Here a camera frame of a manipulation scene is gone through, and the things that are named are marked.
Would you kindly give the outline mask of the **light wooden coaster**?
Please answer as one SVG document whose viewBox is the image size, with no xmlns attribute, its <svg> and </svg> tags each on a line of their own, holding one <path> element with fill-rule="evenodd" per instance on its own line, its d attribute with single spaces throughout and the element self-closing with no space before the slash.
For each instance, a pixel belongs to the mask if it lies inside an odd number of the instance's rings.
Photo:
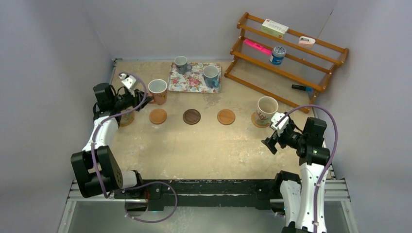
<svg viewBox="0 0 412 233">
<path fill-rule="evenodd" d="M 164 109 L 154 109 L 149 114 L 149 120 L 153 124 L 162 124 L 166 121 L 168 115 Z"/>
</svg>

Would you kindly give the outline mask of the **pink mug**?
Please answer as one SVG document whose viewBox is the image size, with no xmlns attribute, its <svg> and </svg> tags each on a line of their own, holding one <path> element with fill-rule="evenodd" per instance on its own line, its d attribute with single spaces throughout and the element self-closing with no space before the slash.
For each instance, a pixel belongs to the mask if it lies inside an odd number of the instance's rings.
<svg viewBox="0 0 412 233">
<path fill-rule="evenodd" d="M 162 79 L 155 79 L 149 82 L 148 89 L 151 97 L 150 104 L 163 105 L 167 101 L 167 83 Z"/>
</svg>

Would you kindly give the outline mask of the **tall beige mug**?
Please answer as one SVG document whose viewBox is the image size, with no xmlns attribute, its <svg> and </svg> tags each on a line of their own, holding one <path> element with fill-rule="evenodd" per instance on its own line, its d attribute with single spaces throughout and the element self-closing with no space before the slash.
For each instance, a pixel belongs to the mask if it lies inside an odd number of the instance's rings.
<svg viewBox="0 0 412 233">
<path fill-rule="evenodd" d="M 272 116 L 278 111 L 278 102 L 269 96 L 261 97 L 257 101 L 257 108 L 255 112 L 257 113 L 256 122 L 260 125 L 271 122 Z"/>
</svg>

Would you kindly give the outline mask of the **orange coaster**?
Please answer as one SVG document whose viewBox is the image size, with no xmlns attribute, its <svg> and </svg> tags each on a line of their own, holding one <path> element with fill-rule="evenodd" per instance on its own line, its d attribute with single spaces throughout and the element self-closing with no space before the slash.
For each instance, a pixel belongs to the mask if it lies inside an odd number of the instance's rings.
<svg viewBox="0 0 412 233">
<path fill-rule="evenodd" d="M 230 109 L 222 109 L 217 114 L 217 120 L 223 125 L 230 125 L 235 119 L 235 113 Z"/>
</svg>

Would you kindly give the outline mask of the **dark wooden coaster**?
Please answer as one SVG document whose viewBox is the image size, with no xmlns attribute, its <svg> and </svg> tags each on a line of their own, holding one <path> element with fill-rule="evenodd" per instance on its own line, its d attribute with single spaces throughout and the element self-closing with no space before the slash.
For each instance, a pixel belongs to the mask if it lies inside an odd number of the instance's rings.
<svg viewBox="0 0 412 233">
<path fill-rule="evenodd" d="M 197 124 L 201 119 L 201 114 L 196 109 L 188 109 L 183 113 L 183 121 L 186 124 L 194 125 Z"/>
</svg>

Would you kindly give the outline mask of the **blue mug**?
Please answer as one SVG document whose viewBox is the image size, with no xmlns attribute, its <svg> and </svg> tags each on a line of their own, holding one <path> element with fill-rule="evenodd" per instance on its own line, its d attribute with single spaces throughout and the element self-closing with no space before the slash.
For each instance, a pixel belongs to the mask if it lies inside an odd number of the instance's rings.
<svg viewBox="0 0 412 233">
<path fill-rule="evenodd" d="M 206 66 L 203 69 L 203 78 L 207 87 L 218 88 L 219 83 L 219 69 L 216 66 Z"/>
</svg>

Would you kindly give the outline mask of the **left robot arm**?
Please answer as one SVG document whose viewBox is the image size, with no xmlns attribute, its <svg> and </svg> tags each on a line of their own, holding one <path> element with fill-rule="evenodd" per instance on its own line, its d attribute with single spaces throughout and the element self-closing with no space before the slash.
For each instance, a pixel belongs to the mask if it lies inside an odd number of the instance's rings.
<svg viewBox="0 0 412 233">
<path fill-rule="evenodd" d="M 97 195 L 108 197 L 110 192 L 126 189 L 134 199 L 143 196 L 145 185 L 136 171 L 121 171 L 110 149 L 123 114 L 140 111 L 153 100 L 143 90 L 125 90 L 120 94 L 109 83 L 100 83 L 93 88 L 96 103 L 93 106 L 94 128 L 84 148 L 71 156 L 75 178 L 84 198 Z"/>
</svg>

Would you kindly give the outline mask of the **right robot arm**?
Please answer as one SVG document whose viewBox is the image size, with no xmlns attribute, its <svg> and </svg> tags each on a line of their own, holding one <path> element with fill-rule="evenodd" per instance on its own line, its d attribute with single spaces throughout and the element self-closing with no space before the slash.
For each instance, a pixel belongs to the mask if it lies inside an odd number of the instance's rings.
<svg viewBox="0 0 412 233">
<path fill-rule="evenodd" d="M 325 167 L 330 150 L 322 146 L 326 122 L 309 117 L 301 133 L 285 114 L 275 113 L 270 127 L 271 137 L 263 140 L 272 154 L 276 145 L 296 150 L 299 157 L 300 175 L 281 171 L 276 175 L 273 192 L 283 198 L 286 224 L 284 233 L 325 233 Z"/>
</svg>

